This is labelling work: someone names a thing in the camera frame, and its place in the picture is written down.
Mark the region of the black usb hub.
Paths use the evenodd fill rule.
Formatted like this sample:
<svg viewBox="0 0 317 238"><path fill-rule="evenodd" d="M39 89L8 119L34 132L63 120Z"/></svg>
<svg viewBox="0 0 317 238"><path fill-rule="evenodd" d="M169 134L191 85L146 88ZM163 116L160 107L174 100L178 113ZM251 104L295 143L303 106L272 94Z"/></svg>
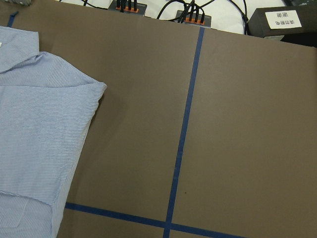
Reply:
<svg viewBox="0 0 317 238"><path fill-rule="evenodd" d="M209 15L203 16L202 14L198 14L198 16L196 16L195 12L193 14L188 13L186 18L182 22L181 20L179 20L179 17L181 16L182 12L183 11L181 10L177 11L176 18L174 19L176 23L191 24L191 25L198 25L205 28L211 28L211 16Z"/></svg>
<svg viewBox="0 0 317 238"><path fill-rule="evenodd" d="M113 0L108 7L108 10L141 16L145 15L146 9L147 5L137 0Z"/></svg>

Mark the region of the light blue striped shirt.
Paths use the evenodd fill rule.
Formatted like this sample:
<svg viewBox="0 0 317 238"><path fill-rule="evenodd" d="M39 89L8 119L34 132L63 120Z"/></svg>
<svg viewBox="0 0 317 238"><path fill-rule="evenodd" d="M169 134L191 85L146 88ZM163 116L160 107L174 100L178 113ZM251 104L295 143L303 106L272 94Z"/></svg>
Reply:
<svg viewBox="0 0 317 238"><path fill-rule="evenodd" d="M57 236L106 84L39 50L37 32L0 29L0 235Z"/></svg>

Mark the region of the black box with label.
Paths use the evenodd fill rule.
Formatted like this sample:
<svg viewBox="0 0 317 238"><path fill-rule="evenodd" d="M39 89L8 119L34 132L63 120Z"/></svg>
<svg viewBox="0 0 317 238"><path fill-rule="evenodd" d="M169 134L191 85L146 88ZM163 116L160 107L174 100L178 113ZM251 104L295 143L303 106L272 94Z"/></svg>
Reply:
<svg viewBox="0 0 317 238"><path fill-rule="evenodd" d="M256 8L247 26L250 36L317 46L317 6L314 4Z"/></svg>

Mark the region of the black usb hub left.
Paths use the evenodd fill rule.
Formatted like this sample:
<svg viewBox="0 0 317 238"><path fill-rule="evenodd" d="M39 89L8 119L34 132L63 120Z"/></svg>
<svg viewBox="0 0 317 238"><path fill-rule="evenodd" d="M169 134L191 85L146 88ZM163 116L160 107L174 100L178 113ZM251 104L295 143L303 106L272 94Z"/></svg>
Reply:
<svg viewBox="0 0 317 238"><path fill-rule="evenodd" d="M141 16L145 15L146 9L147 5L137 0L113 0L108 7L108 10Z"/></svg>

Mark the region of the black usb hub right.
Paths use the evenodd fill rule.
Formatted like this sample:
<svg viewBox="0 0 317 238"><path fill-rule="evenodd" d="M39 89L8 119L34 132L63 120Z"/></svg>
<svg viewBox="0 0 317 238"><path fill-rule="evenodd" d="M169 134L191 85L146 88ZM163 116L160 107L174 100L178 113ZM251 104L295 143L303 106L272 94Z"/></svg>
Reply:
<svg viewBox="0 0 317 238"><path fill-rule="evenodd" d="M211 28L211 16L209 15L203 16L202 14L198 14L198 16L196 16L195 12L193 14L188 13L186 18L182 22L181 20L179 20L179 17L181 16L182 12L183 11L181 10L177 11L176 18L174 19L176 23L191 24L191 25L198 25L205 28Z"/></svg>

